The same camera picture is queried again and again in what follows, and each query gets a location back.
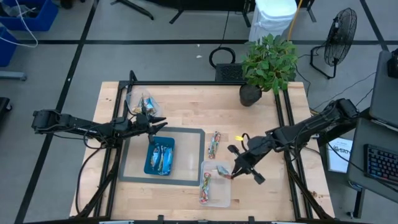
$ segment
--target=white paper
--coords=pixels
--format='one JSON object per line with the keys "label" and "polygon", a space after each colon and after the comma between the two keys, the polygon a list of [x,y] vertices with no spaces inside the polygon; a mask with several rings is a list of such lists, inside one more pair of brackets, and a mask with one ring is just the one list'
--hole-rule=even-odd
{"label": "white paper", "polygon": [[[351,140],[336,138],[329,142],[335,151],[349,161],[353,142]],[[347,173],[348,162],[340,158],[328,145],[328,165],[329,171]]]}

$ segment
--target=gray floor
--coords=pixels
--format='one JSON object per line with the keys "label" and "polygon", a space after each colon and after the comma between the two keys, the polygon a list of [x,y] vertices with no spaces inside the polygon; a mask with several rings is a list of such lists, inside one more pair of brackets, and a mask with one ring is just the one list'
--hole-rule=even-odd
{"label": "gray floor", "polygon": [[[71,10],[61,9],[51,30],[35,32],[40,40],[79,40],[93,0],[76,2]],[[155,16],[151,21],[122,4],[98,4],[88,40],[183,40],[221,39],[226,12],[184,12],[174,25],[169,24],[177,12],[151,3],[135,0]],[[367,1],[385,40],[398,40],[394,14],[395,0]],[[351,7],[358,15],[355,40],[377,40],[359,0],[316,0],[313,13],[317,22],[302,11],[296,21],[294,40],[325,40],[331,21],[338,11]],[[30,39],[24,32],[13,32],[19,39]],[[249,28],[241,15],[231,12],[226,39],[247,39]],[[215,71],[208,63],[210,52],[218,45],[85,45],[63,108],[85,119],[91,119],[95,110],[100,84],[103,81],[125,80],[133,69],[139,80],[214,80]],[[225,45],[235,50],[238,62],[246,52],[240,44]],[[298,54],[308,54],[312,45],[298,45]],[[398,46],[388,46],[394,50]],[[0,128],[0,220],[12,223],[21,204],[27,183],[43,144],[44,136],[35,135],[30,128],[34,110],[55,108],[65,77],[76,51],[76,45],[45,45],[36,49],[18,47],[10,66],[1,70],[23,71],[26,82],[0,80],[0,96],[9,97],[14,109]],[[354,45],[338,67],[337,77],[326,80],[309,66],[309,57],[299,60],[298,70],[311,87],[308,101],[312,108],[329,100],[354,82],[376,70],[380,45]],[[216,63],[229,63],[230,56],[223,52],[215,55]],[[315,63],[325,71],[323,57]],[[371,88],[374,75],[339,97],[357,103]],[[367,97],[359,106],[369,106]],[[345,135],[352,138],[352,133]],[[37,184],[26,222],[67,218],[75,191],[84,146],[80,141],[54,139]],[[349,220],[345,215],[353,209],[356,192],[346,186],[344,177],[326,172],[336,217]],[[393,223],[398,219],[398,205],[369,192],[366,195],[363,217],[358,222]]]}

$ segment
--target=trash can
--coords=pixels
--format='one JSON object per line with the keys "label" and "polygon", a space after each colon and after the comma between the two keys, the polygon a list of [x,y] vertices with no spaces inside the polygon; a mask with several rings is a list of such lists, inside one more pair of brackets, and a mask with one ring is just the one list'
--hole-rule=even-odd
{"label": "trash can", "polygon": [[[4,4],[8,6],[15,6],[17,3],[15,0],[3,0]],[[39,15],[36,18],[24,18],[26,26],[30,31],[48,31],[51,28],[52,22],[58,14],[58,7],[52,2],[52,0],[23,0],[18,1],[20,5],[24,3],[38,4],[41,6]],[[7,27],[9,30],[24,30],[26,31],[25,25],[18,17],[1,17],[0,23]]]}
{"label": "trash can", "polygon": [[[18,43],[18,41],[7,32],[5,27],[0,27],[0,37],[14,43]],[[17,45],[0,39],[0,67],[8,66],[16,48]]]}
{"label": "trash can", "polygon": [[297,10],[295,0],[256,0],[249,41],[272,34],[282,35]]}

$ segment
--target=yellow cable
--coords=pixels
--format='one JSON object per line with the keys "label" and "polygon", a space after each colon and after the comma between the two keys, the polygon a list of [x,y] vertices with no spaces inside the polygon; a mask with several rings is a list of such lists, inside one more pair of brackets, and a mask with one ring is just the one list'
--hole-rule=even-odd
{"label": "yellow cable", "polygon": [[296,13],[294,14],[293,21],[290,24],[289,35],[287,36],[287,40],[290,40],[290,38],[292,37],[292,30],[293,30],[294,22],[296,21],[297,14],[299,13],[299,10],[300,10],[300,7],[301,7],[302,3],[303,3],[303,0],[300,0],[299,4],[297,6]]}

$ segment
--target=computer keyboard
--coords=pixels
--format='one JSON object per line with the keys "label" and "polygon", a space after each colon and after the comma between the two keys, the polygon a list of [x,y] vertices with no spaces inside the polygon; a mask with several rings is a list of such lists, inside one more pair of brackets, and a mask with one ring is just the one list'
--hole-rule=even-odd
{"label": "computer keyboard", "polygon": [[364,145],[365,175],[388,184],[398,185],[398,154],[390,149]]}

